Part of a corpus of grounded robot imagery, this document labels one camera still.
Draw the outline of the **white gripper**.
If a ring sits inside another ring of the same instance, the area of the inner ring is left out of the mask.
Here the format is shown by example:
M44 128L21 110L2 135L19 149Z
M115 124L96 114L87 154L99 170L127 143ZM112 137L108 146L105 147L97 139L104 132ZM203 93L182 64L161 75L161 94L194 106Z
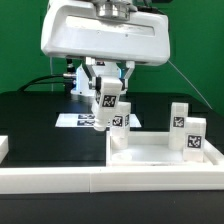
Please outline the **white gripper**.
M161 65L170 57L168 18L139 12L130 6L129 18L102 17L98 0L50 0L43 22L41 50L49 57L83 58L91 90L101 89L93 67L96 60L121 64L122 92L128 89L135 63Z

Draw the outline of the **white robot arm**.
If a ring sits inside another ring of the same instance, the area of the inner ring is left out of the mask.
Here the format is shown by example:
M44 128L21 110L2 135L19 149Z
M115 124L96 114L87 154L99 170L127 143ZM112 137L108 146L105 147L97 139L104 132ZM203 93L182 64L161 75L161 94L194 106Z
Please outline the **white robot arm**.
M49 0L42 52L81 59L88 87L98 88L98 61L123 63L128 79L137 65L159 66L170 57L168 17L143 12L131 0Z

